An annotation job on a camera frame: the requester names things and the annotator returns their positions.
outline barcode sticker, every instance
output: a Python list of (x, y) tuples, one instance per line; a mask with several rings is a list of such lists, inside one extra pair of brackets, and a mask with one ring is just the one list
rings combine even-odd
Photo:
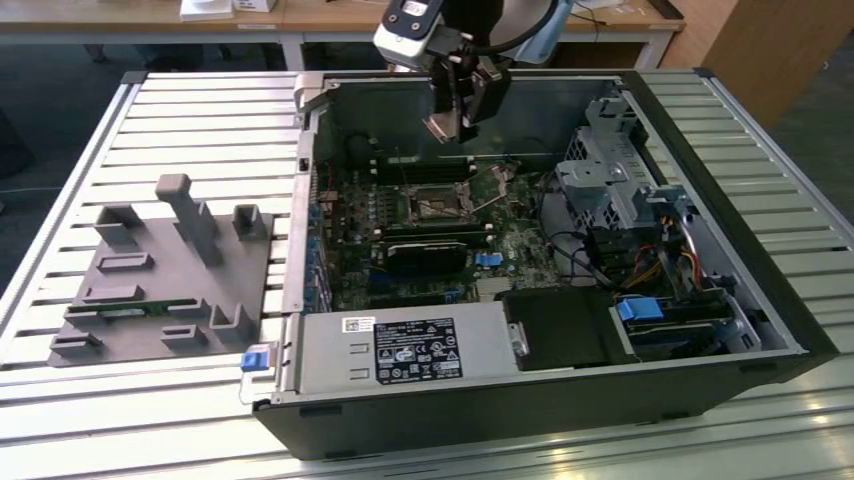
[(376, 317), (344, 317), (341, 318), (341, 332), (372, 332), (374, 323)]

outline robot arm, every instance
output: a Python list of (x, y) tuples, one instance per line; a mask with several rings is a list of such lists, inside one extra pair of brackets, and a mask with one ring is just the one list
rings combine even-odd
[(541, 63), (551, 55), (572, 0), (548, 1), (540, 20), (498, 45), (489, 33), (504, 0), (390, 1), (373, 44), (390, 63), (429, 73), (433, 111), (424, 123), (441, 143), (473, 138), (476, 124), (497, 113), (509, 63)]

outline white sticker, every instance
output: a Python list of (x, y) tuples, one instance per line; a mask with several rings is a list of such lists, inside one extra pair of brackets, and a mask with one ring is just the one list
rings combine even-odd
[(438, 362), (438, 370), (453, 370), (458, 368), (458, 362)]
[(341, 318), (341, 332), (372, 332), (374, 323), (376, 317), (344, 317)]
[(237, 28), (240, 30), (274, 30), (276, 26), (270, 23), (240, 23)]
[(413, 17), (420, 17), (426, 13), (426, 5), (424, 5), (417, 0), (406, 0), (402, 4), (401, 10), (412, 15)]

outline blue connector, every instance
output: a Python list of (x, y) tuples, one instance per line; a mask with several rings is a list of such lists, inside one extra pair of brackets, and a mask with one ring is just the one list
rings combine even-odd
[(262, 372), (269, 368), (268, 352), (245, 352), (240, 359), (240, 370), (244, 372)]
[(502, 260), (504, 257), (501, 257), (500, 253), (474, 254), (474, 265), (477, 267), (500, 267)]
[(461, 294), (462, 294), (462, 291), (458, 288), (446, 289), (444, 291), (444, 303), (445, 303), (445, 305), (456, 303), (456, 301), (458, 300), (458, 297), (460, 297)]
[(623, 322), (664, 319), (661, 307), (652, 297), (625, 298), (616, 304), (616, 313)]

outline white box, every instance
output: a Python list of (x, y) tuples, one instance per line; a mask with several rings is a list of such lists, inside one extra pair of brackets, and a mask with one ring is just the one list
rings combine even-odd
[(244, 12), (269, 12), (276, 0), (233, 0), (234, 10)]
[(181, 0), (181, 21), (233, 18), (230, 0)]

